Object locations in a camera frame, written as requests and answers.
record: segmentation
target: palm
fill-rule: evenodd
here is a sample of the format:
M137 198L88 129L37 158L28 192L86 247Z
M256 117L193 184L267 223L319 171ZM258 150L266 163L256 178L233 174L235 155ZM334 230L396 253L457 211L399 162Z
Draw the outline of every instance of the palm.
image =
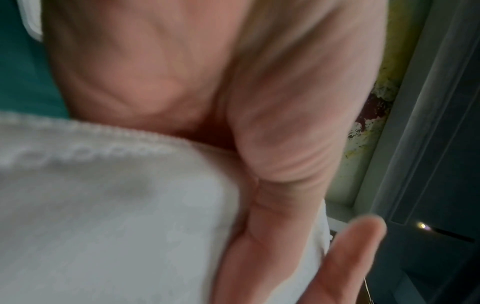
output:
M264 297L295 268L373 84L385 4L43 2L52 71L74 116L236 149L259 177L248 233L220 273L238 279L219 288L231 292L253 267L251 284L270 283L251 293Z

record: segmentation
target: yellow paint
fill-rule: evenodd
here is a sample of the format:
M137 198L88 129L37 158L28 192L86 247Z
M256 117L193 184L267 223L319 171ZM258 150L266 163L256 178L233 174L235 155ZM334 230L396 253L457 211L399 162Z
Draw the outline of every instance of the yellow paint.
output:
M391 0L385 53L373 93L387 101L395 100L423 28L416 18L419 2Z

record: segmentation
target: white cloth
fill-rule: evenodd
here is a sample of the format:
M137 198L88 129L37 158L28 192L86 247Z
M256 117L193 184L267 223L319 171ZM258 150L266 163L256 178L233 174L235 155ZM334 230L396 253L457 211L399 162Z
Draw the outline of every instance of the white cloth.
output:
M0 114L2 304L207 304L252 188L229 152L151 133ZM294 304L329 245L325 204Z

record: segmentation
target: human hand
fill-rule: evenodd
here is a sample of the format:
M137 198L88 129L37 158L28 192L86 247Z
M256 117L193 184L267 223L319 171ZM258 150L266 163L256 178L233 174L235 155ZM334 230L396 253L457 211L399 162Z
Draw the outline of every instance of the human hand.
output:
M42 22L73 116L238 151L258 190L213 301L260 304L298 265L385 16L386 0L43 0Z

